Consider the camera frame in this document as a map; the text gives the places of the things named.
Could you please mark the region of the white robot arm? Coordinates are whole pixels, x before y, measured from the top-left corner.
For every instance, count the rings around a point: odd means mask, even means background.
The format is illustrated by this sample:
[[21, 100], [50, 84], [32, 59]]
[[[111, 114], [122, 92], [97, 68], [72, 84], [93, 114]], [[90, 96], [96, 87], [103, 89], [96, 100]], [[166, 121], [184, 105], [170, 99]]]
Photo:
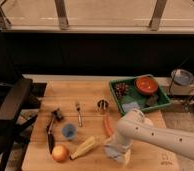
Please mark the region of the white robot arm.
[[146, 124], [145, 115], [138, 109], [130, 110], [119, 119], [115, 132], [104, 145], [105, 154], [127, 164], [133, 140], [150, 143], [194, 160], [194, 133]]

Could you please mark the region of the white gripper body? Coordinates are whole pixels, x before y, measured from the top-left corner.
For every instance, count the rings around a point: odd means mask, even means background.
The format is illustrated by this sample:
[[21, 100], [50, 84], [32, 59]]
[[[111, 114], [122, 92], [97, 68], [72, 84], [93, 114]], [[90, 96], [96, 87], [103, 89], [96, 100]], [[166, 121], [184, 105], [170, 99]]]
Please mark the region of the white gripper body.
[[128, 150], [131, 150], [132, 139], [119, 132], [115, 132], [109, 139], [106, 140], [105, 145], [107, 144], [117, 147], [125, 154]]

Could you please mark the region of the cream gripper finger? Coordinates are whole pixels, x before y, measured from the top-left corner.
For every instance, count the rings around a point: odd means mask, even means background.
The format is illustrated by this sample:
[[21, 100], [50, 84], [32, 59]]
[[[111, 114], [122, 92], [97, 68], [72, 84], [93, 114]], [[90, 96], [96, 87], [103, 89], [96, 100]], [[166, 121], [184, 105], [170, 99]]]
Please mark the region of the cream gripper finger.
[[127, 165], [130, 162], [130, 157], [131, 157], [131, 150], [128, 150], [124, 155], [123, 155], [123, 164]]

